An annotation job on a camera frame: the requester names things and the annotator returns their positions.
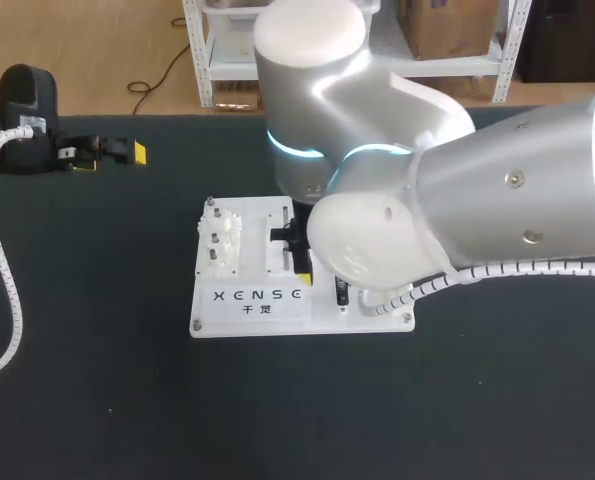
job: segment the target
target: white coiled cable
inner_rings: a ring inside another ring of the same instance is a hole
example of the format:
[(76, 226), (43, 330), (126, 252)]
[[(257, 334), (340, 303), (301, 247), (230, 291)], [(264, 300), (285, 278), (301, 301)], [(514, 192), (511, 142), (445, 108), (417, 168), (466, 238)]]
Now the white coiled cable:
[[(496, 265), (466, 268), (459, 271), (476, 282), (488, 278), (520, 277), (526, 275), (573, 275), (578, 277), (595, 277), (595, 262), (579, 261), (540, 261), (540, 262), (505, 262)], [(404, 305), (410, 305), (433, 293), (448, 287), (460, 285), (454, 277), (443, 275), (412, 288), (402, 295), (377, 306), (365, 303), (366, 292), (359, 293), (359, 306), (364, 315), (376, 317), (392, 312)]]
[[(34, 135), (31, 127), (19, 127), (11, 130), (4, 130), (0, 133), (0, 150), (1, 148), (11, 140), (17, 140), (21, 138), (32, 138)], [(1, 278), (6, 286), (6, 292), (8, 293), (8, 301), (10, 302), (10, 310), (13, 317), (13, 333), (10, 338), (10, 343), (4, 354), (0, 358), (0, 370), (4, 368), (12, 360), (17, 353), (19, 344), (21, 343), (21, 336), (24, 329), (24, 322), (21, 313), (21, 303), (19, 302), (19, 295), (17, 294), (17, 287), (15, 286), (15, 280), (13, 274), (8, 266), (8, 260), (6, 254), (4, 254), (4, 248), (0, 241), (0, 273)]]

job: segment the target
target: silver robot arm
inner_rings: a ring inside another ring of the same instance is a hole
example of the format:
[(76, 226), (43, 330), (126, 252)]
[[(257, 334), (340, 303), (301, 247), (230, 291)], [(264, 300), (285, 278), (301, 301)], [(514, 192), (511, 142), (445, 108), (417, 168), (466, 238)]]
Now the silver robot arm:
[(255, 27), (277, 181), (316, 202), (327, 268), (383, 291), (595, 257), (595, 97), (474, 132), (455, 101), (377, 65), (362, 27), (347, 0), (276, 0)]
[(277, 0), (255, 47), (277, 182), (302, 203), (322, 198), (351, 152), (409, 153), (475, 131), (454, 99), (375, 61), (349, 0)]

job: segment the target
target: white metal shelf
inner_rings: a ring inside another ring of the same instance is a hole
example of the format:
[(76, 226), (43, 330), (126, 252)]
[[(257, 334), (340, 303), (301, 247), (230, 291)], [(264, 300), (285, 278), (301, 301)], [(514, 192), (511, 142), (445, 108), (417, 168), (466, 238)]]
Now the white metal shelf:
[[(212, 106), (212, 81), (257, 80), (254, 63), (222, 60), (218, 42), (208, 34), (203, 41), (202, 0), (183, 0), (186, 24), (195, 64), (198, 90), (204, 107)], [(402, 77), (453, 77), (497, 75), (493, 102), (504, 102), (515, 68), (532, 0), (509, 0), (508, 31), (504, 49), (494, 35), (487, 55), (419, 61), (413, 58), (397, 21), (394, 0), (382, 0), (372, 19), (370, 46), (373, 54)]]
[(211, 80), (258, 80), (257, 65), (254, 62), (224, 62), (219, 51), (219, 45), (217, 45), (215, 37), (211, 33), (208, 33), (206, 49), (210, 57), (208, 72)]

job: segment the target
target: black power cord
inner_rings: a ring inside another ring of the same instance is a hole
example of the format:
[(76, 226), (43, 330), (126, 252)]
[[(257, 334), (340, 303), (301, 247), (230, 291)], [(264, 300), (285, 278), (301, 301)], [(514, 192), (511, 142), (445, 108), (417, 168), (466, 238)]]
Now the black power cord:
[[(186, 26), (186, 19), (183, 17), (179, 17), (179, 18), (173, 18), (170, 21), (170, 24), (173, 27), (185, 27)], [(142, 97), (139, 99), (139, 101), (137, 102), (137, 104), (135, 105), (135, 108), (133, 108), (133, 115), (137, 115), (137, 110), (139, 110), (139, 107), (141, 106), (142, 102), (144, 100), (146, 100), (146, 98), (148, 97), (148, 95), (150, 95), (152, 92), (154, 92), (155, 90), (157, 90), (159, 87), (161, 87), (161, 85), (164, 83), (164, 81), (166, 80), (166, 77), (168, 76), (168, 74), (170, 73), (170, 70), (173, 68), (173, 66), (175, 65), (175, 63), (177, 62), (177, 60), (179, 60), (179, 58), (186, 53), (186, 51), (190, 50), (190, 43), (188, 45), (186, 45), (181, 52), (179, 52), (177, 54), (177, 56), (175, 58), (173, 58), (173, 61), (170, 62), (170, 64), (168, 65), (168, 68), (166, 69), (166, 71), (164, 72), (164, 76), (161, 77), (161, 80), (159, 80), (155, 85), (153, 85), (152, 87), (150, 86), (150, 84), (148, 82), (143, 82), (141, 80), (137, 80), (135, 82), (130, 82), (128, 85), (126, 85), (126, 90), (128, 90), (130, 93), (141, 93)]]

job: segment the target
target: white shelf post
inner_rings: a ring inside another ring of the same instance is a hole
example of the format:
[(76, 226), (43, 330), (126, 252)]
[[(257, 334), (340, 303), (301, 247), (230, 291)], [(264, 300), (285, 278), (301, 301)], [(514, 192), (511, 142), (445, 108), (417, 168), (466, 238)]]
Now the white shelf post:
[(532, 0), (511, 0), (510, 17), (508, 22), (508, 31), (506, 32), (506, 44), (502, 54), (499, 74), (497, 75), (497, 84), (493, 94), (493, 103), (504, 103), (510, 89), (510, 82), (513, 79), (515, 64), (519, 56), (519, 48), (524, 37), (528, 14)]
[(204, 28), (201, 0), (183, 0), (186, 16), (186, 29), (190, 42), (190, 53), (195, 65), (197, 92), (202, 107), (213, 106), (213, 85), (210, 81), (210, 54), (204, 41)]

